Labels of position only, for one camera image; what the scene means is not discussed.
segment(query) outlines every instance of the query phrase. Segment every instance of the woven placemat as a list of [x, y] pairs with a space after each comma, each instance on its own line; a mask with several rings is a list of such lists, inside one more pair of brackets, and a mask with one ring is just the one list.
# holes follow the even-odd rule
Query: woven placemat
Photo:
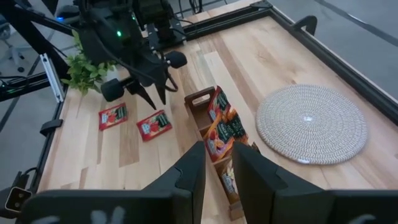
[[368, 136], [360, 110], [334, 90], [291, 85], [271, 93], [256, 115], [273, 150], [304, 164], [335, 164], [355, 156]]

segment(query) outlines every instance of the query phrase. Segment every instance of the wooden caddy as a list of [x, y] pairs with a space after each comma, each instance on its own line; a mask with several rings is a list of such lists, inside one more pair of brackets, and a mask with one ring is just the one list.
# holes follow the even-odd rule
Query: wooden caddy
[[[211, 121], [207, 114], [207, 108], [214, 93], [215, 93], [215, 88], [209, 87], [199, 92], [188, 95], [184, 98], [185, 104], [186, 106], [188, 106], [187, 111], [189, 115], [192, 116], [193, 119], [195, 120], [198, 127], [198, 135], [201, 138], [207, 133], [208, 129], [211, 126]], [[206, 100], [202, 100], [204, 96], [209, 96], [209, 98]], [[211, 164], [210, 172], [214, 177], [216, 177], [214, 178], [216, 185], [218, 186], [219, 190], [223, 191], [223, 194], [225, 195], [226, 193], [220, 181], [220, 178], [218, 177], [217, 170], [222, 168], [224, 164], [229, 162], [230, 160], [231, 156], [227, 156], [219, 161], [212, 162], [209, 154], [206, 151], [206, 162]], [[228, 204], [229, 204], [228, 213], [231, 221], [239, 219], [244, 216], [242, 204], [240, 201], [233, 204], [230, 204], [228, 201]]]

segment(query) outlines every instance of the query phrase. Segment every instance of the chip bag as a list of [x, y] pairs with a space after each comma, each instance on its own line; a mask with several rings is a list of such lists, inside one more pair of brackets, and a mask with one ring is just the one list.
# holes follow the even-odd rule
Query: chip bag
[[228, 120], [227, 125], [230, 127], [235, 140], [248, 144], [248, 135], [243, 128], [238, 112], [235, 109], [232, 109], [227, 113], [226, 118]]
[[222, 114], [218, 114], [213, 124], [203, 137], [211, 161], [216, 162], [231, 153], [234, 137], [228, 129]]
[[207, 109], [207, 113], [209, 114], [211, 122], [216, 119], [219, 113], [226, 115], [230, 108], [231, 105], [228, 102], [224, 91], [221, 89], [221, 87], [217, 86], [217, 89], [211, 98], [209, 107]]
[[223, 167], [217, 170], [218, 176], [223, 183], [225, 193], [228, 197], [229, 203], [233, 204], [239, 201], [238, 188], [235, 183], [234, 169], [232, 167], [232, 159], [226, 162]]

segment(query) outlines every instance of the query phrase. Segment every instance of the green leaves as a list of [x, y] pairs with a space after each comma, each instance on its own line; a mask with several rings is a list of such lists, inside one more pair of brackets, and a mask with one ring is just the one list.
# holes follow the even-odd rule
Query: green leaves
[[106, 76], [106, 71], [105, 71], [105, 69], [99, 69], [98, 70], [98, 74], [100, 74], [101, 76]]
[[98, 75], [99, 75], [98, 72], [92, 72], [90, 74], [90, 78], [96, 78]]
[[[80, 44], [77, 32], [73, 30], [72, 33], [75, 42]], [[78, 89], [83, 96], [87, 95], [89, 89], [101, 93], [98, 83], [103, 82], [108, 70], [114, 70], [113, 61], [103, 62], [96, 66], [92, 64], [91, 60], [86, 58], [82, 51], [77, 55], [69, 55], [66, 61], [70, 66], [67, 73], [71, 79], [61, 79], [61, 82], [69, 85], [70, 88]]]
[[86, 64], [85, 68], [91, 72], [95, 72], [97, 70], [97, 68], [94, 65], [91, 64]]
[[61, 82], [65, 83], [65, 84], [67, 84], [67, 85], [70, 84], [70, 81], [67, 80], [67, 79], [64, 79], [64, 78], [61, 78]]

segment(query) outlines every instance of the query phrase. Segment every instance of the ketchup packet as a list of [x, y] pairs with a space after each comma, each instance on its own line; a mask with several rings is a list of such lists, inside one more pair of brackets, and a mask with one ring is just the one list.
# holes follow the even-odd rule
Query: ketchup packet
[[228, 102], [224, 91], [221, 89], [221, 87], [217, 86], [217, 89], [211, 98], [209, 107], [207, 109], [207, 113], [209, 114], [211, 122], [216, 119], [219, 113], [226, 115], [230, 107], [231, 105]]
[[235, 109], [232, 109], [227, 113], [226, 117], [228, 120], [227, 125], [230, 127], [235, 140], [248, 144], [248, 135], [243, 128], [238, 112]]
[[99, 115], [99, 130], [103, 131], [119, 123], [127, 121], [126, 104], [121, 103], [120, 105], [100, 111], [98, 115]]
[[233, 204], [239, 201], [238, 188], [235, 183], [234, 169], [232, 167], [232, 159], [229, 162], [225, 162], [223, 167], [217, 170], [218, 177], [223, 184], [226, 196], [228, 197], [229, 203]]
[[137, 123], [142, 140], [149, 141], [154, 137], [172, 129], [170, 121], [167, 119], [164, 110], [154, 113], [148, 118], [143, 119]]
[[211, 161], [216, 162], [231, 153], [234, 137], [221, 113], [203, 137]]

